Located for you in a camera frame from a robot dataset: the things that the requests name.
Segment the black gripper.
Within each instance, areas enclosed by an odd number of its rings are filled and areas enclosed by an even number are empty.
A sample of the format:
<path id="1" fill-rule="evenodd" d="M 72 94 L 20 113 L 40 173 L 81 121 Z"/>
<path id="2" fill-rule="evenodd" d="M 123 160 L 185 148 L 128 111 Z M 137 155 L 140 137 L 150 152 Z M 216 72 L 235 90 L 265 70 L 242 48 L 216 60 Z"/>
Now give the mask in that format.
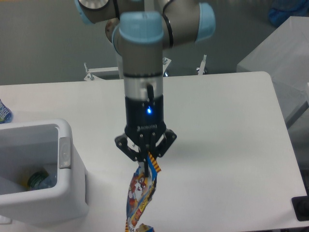
<path id="1" fill-rule="evenodd" d="M 148 150 L 146 146 L 150 145 L 149 152 L 154 159 L 161 158 L 177 139 L 177 135 L 172 130 L 166 130 L 164 96 L 154 98 L 152 101 L 125 97 L 125 107 L 125 134 L 117 136 L 114 141 L 128 158 L 144 164 L 144 175 L 148 176 Z M 155 145 L 162 134 L 162 141 L 159 145 Z M 127 138 L 139 148 L 138 152 L 128 146 Z"/>

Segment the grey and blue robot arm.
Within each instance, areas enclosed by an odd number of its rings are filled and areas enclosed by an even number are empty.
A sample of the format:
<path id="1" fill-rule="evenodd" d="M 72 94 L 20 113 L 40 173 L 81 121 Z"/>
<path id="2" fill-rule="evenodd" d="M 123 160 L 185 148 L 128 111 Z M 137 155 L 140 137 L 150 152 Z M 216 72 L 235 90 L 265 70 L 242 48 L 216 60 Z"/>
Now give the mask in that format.
<path id="1" fill-rule="evenodd" d="M 197 0 L 160 0 L 160 11 L 147 11 L 142 0 L 75 4 L 87 24 L 119 21 L 110 40 L 122 59 L 126 127 L 115 143 L 148 176 L 151 159 L 163 156 L 177 137 L 164 122 L 163 50 L 211 37 L 216 28 L 213 8 Z"/>

